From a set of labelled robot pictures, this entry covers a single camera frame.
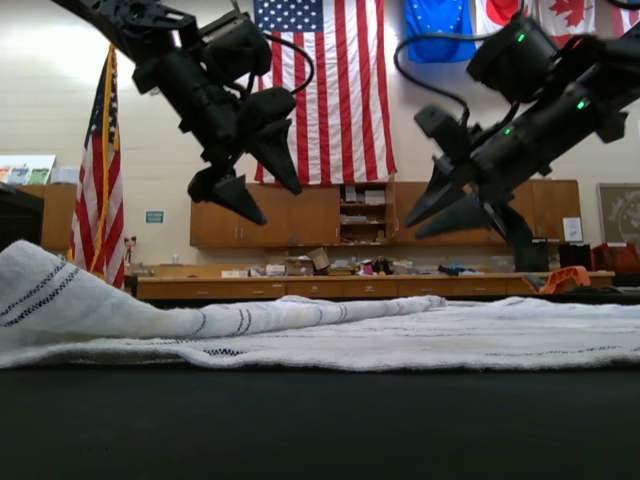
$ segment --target blue flag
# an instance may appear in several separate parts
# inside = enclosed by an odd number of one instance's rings
[[[407,36],[444,32],[472,35],[469,0],[405,0]],[[469,60],[474,42],[433,39],[409,45],[409,60],[417,63],[453,63]]]

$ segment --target orange object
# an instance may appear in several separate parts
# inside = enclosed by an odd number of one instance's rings
[[[547,283],[534,275],[526,275],[523,277],[523,280],[527,283],[530,283],[538,293],[542,295],[551,295],[556,293],[558,287],[563,283],[573,280],[579,287],[590,287],[591,286],[591,278],[589,278],[589,272],[587,269],[582,266],[577,267],[567,267],[553,272]]]

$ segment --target towel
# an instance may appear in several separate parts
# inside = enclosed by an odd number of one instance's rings
[[[159,310],[39,247],[0,253],[0,368],[189,362],[347,371],[598,367],[640,359],[640,307],[439,297]]]

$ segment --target flag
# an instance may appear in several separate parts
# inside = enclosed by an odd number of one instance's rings
[[[580,33],[596,31],[595,0],[540,0],[538,19],[559,47]]]
[[[124,205],[120,174],[118,73],[112,45],[84,143],[71,232],[71,259],[116,288],[124,286]]]
[[[289,149],[300,182],[366,182],[395,172],[384,0],[255,0],[255,17],[261,30],[304,48],[316,66],[291,114]],[[304,58],[279,43],[272,50],[258,88],[301,85],[309,73]],[[256,180],[274,181],[260,165]]]
[[[632,0],[629,3],[638,4],[639,0]],[[640,10],[624,10],[622,8],[611,6],[611,16],[613,19],[613,33],[616,38],[631,30],[638,20],[640,20]]]
[[[532,12],[533,0],[525,0],[524,15]],[[520,0],[476,0],[476,35],[497,32],[511,21],[518,9]]]
[[[469,0],[405,0],[407,37],[421,33],[472,35]],[[409,60],[417,63],[452,63],[469,60],[473,42],[433,39],[409,45]]]

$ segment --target bulletin board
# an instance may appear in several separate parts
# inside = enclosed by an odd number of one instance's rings
[[[604,241],[640,245],[640,184],[601,183],[598,201]]]

